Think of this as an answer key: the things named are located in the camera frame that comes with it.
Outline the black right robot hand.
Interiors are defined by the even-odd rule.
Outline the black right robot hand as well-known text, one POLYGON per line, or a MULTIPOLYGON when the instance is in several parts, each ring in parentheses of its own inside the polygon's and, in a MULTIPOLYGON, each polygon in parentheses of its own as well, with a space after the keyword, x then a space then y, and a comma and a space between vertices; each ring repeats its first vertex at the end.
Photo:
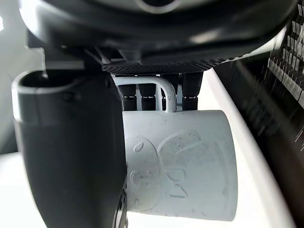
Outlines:
POLYGON ((225 113, 203 73, 290 20, 295 0, 21 0, 44 69, 12 83, 14 128, 48 228, 125 228, 127 213, 232 221, 225 113))

